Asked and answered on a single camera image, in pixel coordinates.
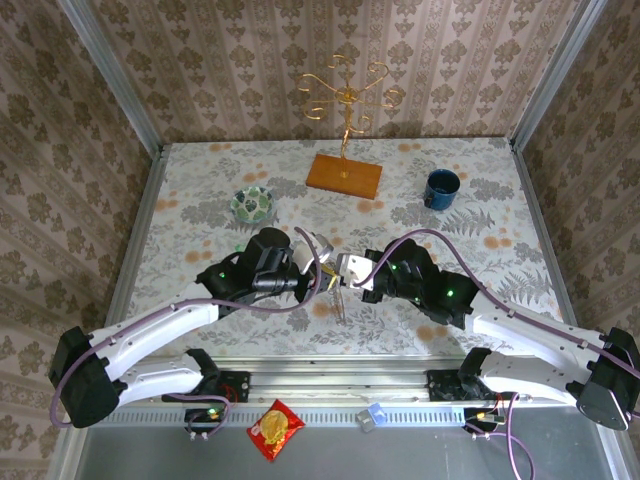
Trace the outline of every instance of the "blue mug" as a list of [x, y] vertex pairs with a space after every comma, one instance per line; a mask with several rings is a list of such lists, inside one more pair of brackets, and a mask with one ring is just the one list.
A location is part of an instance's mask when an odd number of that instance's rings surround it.
[[451, 170], [438, 169], [429, 174], [424, 206], [432, 210], [449, 208], [460, 190], [460, 179]]

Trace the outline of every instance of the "small bowl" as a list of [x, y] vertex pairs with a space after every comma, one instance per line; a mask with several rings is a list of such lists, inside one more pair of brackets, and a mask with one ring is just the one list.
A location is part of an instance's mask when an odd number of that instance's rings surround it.
[[230, 208], [236, 220], [255, 225], [273, 216], [276, 201], [264, 187], [246, 187], [233, 195]]

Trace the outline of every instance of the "gold jewelry stand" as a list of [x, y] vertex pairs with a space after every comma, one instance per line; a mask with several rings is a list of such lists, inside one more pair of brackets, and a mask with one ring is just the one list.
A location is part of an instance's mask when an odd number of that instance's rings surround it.
[[[339, 103], [345, 107], [345, 129], [344, 135], [342, 136], [340, 158], [323, 155], [321, 153], [317, 154], [309, 171], [306, 184], [309, 187], [321, 188], [323, 190], [373, 200], [378, 190], [382, 167], [370, 163], [348, 160], [345, 156], [349, 136], [352, 133], [366, 133], [373, 127], [371, 117], [367, 115], [361, 115], [357, 121], [358, 128], [354, 127], [353, 105], [361, 103], [367, 107], [394, 108], [400, 104], [402, 96], [397, 90], [389, 89], [384, 93], [384, 97], [389, 100], [390, 103], [369, 103], [361, 100], [360, 95], [363, 92], [382, 82], [386, 76], [389, 75], [389, 67], [382, 62], [370, 63], [367, 70], [375, 74], [382, 73], [382, 76], [366, 87], [358, 90], [349, 85], [349, 79], [351, 78], [350, 65], [353, 60], [338, 54], [334, 55], [333, 58], [338, 60], [338, 64], [346, 66], [346, 85], [344, 87], [336, 89], [312, 73], [305, 73], [298, 77], [296, 81], [296, 85], [300, 91], [310, 92], [311, 80], [316, 80], [320, 85], [331, 90], [334, 95], [334, 98], [330, 100], [309, 100], [304, 107], [304, 114], [307, 118], [312, 120], [325, 118], [328, 113], [325, 106], [330, 103]], [[337, 64], [328, 65], [329, 68], [336, 68], [336, 66]]]

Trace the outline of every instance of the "floral tablecloth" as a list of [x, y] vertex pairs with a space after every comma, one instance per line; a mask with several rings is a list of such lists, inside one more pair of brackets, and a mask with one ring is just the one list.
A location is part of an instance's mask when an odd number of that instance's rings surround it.
[[[316, 153], [336, 155], [340, 142], [190, 143], [171, 147], [165, 179], [135, 282], [129, 315], [181, 291], [196, 274], [242, 248], [257, 230], [229, 211], [233, 193], [266, 186], [277, 199], [271, 224], [323, 233], [337, 251], [379, 250], [418, 227], [444, 232], [482, 281], [501, 295], [561, 320], [531, 214], [504, 139], [353, 140], [348, 155], [383, 166], [375, 200], [308, 188]], [[429, 172], [455, 171], [460, 192], [443, 212], [421, 201]], [[446, 270], [461, 271], [436, 238], [416, 238]], [[325, 293], [288, 315], [236, 312], [185, 335], [160, 353], [190, 347], [213, 356], [396, 354], [453, 355], [473, 346], [509, 349], [495, 339], [439, 326], [408, 302], [360, 301], [360, 293]], [[290, 297], [264, 306], [292, 305]]]

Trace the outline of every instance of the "red snack package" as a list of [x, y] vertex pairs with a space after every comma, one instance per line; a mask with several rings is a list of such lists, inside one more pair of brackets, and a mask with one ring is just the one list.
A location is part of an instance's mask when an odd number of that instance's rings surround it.
[[276, 400], [262, 418], [247, 429], [247, 433], [258, 450], [273, 462], [282, 447], [302, 427], [304, 422], [284, 403]]

